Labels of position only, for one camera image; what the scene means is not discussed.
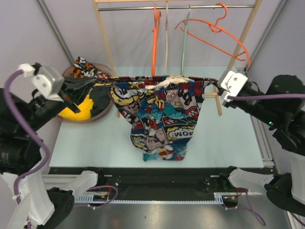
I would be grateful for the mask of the comic print shorts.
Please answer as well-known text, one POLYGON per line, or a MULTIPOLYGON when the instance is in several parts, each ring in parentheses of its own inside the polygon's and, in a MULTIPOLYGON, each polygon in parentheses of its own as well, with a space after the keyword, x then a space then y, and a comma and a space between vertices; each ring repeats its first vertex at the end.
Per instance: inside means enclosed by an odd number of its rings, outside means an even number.
POLYGON ((189 76, 113 77, 109 96, 131 125, 130 140, 143 160, 181 161, 193 136, 205 89, 213 78, 189 76))

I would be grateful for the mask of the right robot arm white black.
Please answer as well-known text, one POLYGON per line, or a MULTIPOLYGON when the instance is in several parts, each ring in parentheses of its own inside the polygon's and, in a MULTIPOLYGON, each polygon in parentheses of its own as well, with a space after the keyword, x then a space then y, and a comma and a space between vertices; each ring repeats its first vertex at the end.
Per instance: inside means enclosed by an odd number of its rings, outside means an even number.
POLYGON ((240 108, 273 131, 273 137, 287 151, 291 171, 262 175, 231 167, 220 179, 224 191, 235 187, 266 195, 278 208, 305 215, 305 85, 295 75, 278 75, 264 94, 251 88, 241 73, 225 71, 214 84, 225 107, 240 108))

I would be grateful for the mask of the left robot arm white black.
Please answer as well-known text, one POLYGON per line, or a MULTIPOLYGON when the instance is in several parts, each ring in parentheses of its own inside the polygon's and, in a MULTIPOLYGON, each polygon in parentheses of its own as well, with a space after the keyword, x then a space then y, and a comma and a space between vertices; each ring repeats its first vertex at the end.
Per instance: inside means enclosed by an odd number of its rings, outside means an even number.
POLYGON ((18 204, 24 199, 30 201, 25 226, 53 229, 68 217, 75 199, 87 191, 103 189, 105 178, 97 171, 85 170, 67 187, 46 189, 41 169, 51 154, 36 132, 64 108, 76 108, 98 80, 61 78, 56 90, 58 100, 40 95, 26 103, 10 92, 12 82, 19 75, 20 71, 12 74, 2 88, 0 174, 12 185, 13 198, 18 204))

